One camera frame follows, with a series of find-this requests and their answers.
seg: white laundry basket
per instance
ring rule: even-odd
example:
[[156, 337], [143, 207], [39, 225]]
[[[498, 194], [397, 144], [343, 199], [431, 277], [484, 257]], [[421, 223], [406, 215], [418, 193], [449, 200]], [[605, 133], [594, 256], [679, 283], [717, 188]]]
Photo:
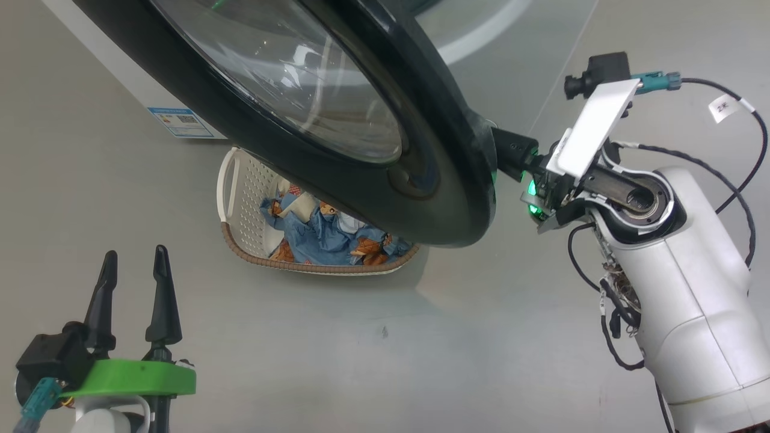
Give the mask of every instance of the white laundry basket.
[[228, 247], [245, 261], [309, 274], [363, 276], [393, 272], [420, 249], [414, 245], [398, 260], [375, 266], [324, 266], [270, 260], [270, 254], [283, 239], [283, 232], [266, 223], [259, 205], [265, 198], [275, 196], [281, 179], [239, 147], [233, 147], [222, 161], [216, 182], [216, 209]]

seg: clothes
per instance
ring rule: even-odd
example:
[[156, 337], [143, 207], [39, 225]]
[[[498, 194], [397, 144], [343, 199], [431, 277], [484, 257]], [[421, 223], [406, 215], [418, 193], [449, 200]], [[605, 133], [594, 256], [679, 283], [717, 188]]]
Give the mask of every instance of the clothes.
[[412, 247], [283, 181], [275, 198], [265, 199], [260, 210], [271, 227], [284, 232], [271, 260], [373, 266], [395, 261]]

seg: white label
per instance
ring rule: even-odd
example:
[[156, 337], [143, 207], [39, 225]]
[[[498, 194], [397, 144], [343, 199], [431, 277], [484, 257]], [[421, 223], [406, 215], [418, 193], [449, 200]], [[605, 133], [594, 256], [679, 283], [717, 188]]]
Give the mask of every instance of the white label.
[[607, 292], [602, 289], [601, 294], [599, 295], [599, 311], [601, 312], [602, 316], [607, 315], [607, 310], [604, 308], [604, 299], [607, 297]]
[[742, 106], [746, 107], [748, 112], [755, 112], [755, 111], [757, 111], [752, 104], [748, 103], [748, 101], [746, 99], [741, 98], [741, 100], [739, 102], [741, 103]]
[[150, 107], [148, 110], [158, 119], [175, 137], [179, 138], [205, 138], [214, 137], [200, 122], [198, 116], [191, 109], [168, 109]]
[[738, 103], [738, 101], [733, 99], [730, 95], [719, 96], [717, 99], [714, 99], [714, 101], [708, 104], [708, 111], [710, 111], [711, 115], [714, 116], [714, 121], [716, 123], [720, 123], [722, 120], [725, 120], [727, 116], [730, 116], [740, 108], [741, 105]]

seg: blue sticker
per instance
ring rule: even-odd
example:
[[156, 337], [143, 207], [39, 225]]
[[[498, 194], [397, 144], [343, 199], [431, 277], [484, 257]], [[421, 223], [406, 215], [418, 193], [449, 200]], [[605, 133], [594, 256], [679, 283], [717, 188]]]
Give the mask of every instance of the blue sticker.
[[175, 137], [209, 138], [214, 135], [191, 109], [148, 108]]

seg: washing machine door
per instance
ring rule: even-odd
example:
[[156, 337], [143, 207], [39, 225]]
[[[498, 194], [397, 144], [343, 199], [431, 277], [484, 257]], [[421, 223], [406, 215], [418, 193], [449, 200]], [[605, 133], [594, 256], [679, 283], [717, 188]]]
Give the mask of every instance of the washing machine door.
[[490, 126], [400, 2], [74, 2], [182, 102], [320, 199], [418, 243], [463, 246], [488, 228]]

